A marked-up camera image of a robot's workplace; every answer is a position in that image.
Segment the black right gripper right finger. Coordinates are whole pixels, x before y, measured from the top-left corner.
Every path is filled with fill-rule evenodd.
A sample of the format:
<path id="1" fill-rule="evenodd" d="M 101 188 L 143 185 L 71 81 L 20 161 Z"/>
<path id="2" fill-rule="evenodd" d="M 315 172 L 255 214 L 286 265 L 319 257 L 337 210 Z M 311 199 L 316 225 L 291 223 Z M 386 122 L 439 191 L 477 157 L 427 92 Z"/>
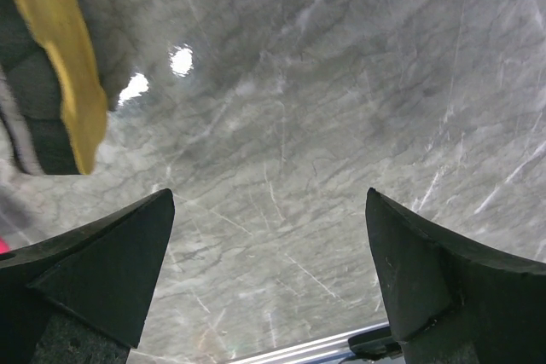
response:
<path id="1" fill-rule="evenodd" d="M 450 231 L 371 188 L 369 246 L 408 363 L 543 363 L 545 265 Z"/>

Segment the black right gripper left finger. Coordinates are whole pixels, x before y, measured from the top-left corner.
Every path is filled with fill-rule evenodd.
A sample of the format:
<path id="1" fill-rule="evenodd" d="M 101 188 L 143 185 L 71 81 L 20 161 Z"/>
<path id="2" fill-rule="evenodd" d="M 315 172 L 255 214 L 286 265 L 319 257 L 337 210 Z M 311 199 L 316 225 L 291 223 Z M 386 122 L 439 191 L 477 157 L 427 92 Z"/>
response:
<path id="1" fill-rule="evenodd" d="M 3 363 L 125 363 L 174 221 L 168 188 L 1 256 Z"/>

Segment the pink framed whiteboard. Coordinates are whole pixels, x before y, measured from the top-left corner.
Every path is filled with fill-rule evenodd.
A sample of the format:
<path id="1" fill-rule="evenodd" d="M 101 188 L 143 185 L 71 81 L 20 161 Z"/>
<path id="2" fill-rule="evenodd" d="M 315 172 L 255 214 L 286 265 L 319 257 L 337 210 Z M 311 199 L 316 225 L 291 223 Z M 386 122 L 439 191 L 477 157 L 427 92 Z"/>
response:
<path id="1" fill-rule="evenodd" d="M 0 254 L 5 254 L 8 252 L 10 252 L 8 243 L 4 239 L 0 238 Z"/>

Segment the yellow bone-shaped eraser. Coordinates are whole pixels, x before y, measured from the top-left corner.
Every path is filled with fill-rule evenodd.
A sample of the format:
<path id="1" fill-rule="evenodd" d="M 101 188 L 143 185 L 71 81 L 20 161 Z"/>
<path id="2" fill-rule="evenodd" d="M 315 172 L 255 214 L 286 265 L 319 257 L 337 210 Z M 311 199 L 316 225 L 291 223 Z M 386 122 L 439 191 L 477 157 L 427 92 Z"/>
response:
<path id="1" fill-rule="evenodd" d="M 78 0 L 1 0 L 1 121 L 15 166 L 89 175 L 107 111 Z"/>

